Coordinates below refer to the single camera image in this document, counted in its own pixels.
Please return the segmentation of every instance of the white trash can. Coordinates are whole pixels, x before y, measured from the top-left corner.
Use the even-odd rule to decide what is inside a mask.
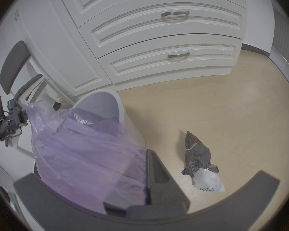
[[[145,148],[144,137],[127,116],[122,100],[116,92],[109,89],[95,90],[81,98],[73,107],[86,110],[102,119],[118,118],[131,142]]]

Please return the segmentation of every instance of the metal handle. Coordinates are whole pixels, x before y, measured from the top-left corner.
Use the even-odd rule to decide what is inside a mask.
[[[183,56],[189,56],[189,55],[190,53],[186,52],[186,53],[179,54],[179,55],[168,55],[168,58],[176,58],[176,57],[183,57]]]
[[[162,17],[167,16],[167,15],[176,15],[176,14],[189,15],[189,11],[171,11],[171,12],[164,12],[164,13],[162,13]]]

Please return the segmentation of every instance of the black wire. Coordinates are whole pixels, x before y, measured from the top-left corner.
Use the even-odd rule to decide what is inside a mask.
[[[14,137],[22,135],[22,128],[19,128],[19,129],[20,129],[20,134],[17,134],[17,135],[14,135],[14,136],[9,136],[9,138],[14,138]]]

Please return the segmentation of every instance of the white plastic bag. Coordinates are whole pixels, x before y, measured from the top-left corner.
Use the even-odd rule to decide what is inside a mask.
[[[195,187],[198,190],[212,193],[226,192],[220,176],[217,173],[209,171],[208,169],[200,168],[194,172],[193,181],[195,182]]]

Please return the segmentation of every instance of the trash bag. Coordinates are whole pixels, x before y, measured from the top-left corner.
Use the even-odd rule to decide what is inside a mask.
[[[102,120],[78,108],[39,101],[26,109],[38,173],[71,202],[99,213],[144,205],[146,151],[132,144],[117,118]]]
[[[189,175],[199,190],[226,192],[217,166],[211,163],[211,152],[195,135],[187,131],[185,137],[185,165],[183,175]]]

